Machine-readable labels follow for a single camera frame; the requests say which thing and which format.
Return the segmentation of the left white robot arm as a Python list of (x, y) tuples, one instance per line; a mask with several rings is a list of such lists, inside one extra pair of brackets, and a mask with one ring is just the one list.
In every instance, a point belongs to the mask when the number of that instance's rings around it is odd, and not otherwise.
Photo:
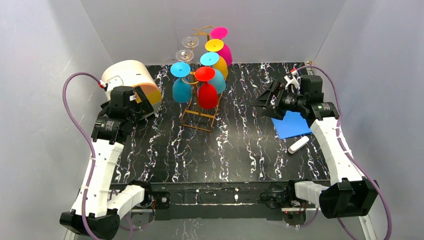
[(150, 202), (151, 185), (146, 181), (132, 180), (117, 195), (110, 187), (127, 136), (153, 107), (141, 87), (117, 86), (101, 108), (90, 137), (94, 156), (89, 159), (75, 202), (61, 214), (59, 223), (76, 235), (111, 240), (132, 208)]

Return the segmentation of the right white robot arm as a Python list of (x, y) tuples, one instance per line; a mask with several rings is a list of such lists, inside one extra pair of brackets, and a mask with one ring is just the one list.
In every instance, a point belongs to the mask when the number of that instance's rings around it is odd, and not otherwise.
[(341, 147), (340, 114), (332, 102), (324, 101), (323, 80), (318, 75), (303, 75), (273, 83), (251, 102), (261, 107), (262, 115), (282, 120), (288, 111), (300, 113), (317, 140), (330, 173), (330, 187), (300, 179), (290, 180), (282, 202), (309, 202), (328, 219), (366, 216), (377, 198), (375, 182), (369, 180), (348, 158)]

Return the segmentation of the red wine glass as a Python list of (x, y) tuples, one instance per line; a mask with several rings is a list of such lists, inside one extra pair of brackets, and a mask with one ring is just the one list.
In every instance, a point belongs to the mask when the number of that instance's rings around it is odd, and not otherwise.
[(200, 67), (195, 71), (195, 78), (201, 83), (198, 90), (199, 105), (204, 109), (214, 109), (218, 104), (216, 88), (209, 83), (215, 77), (215, 70), (209, 66)]

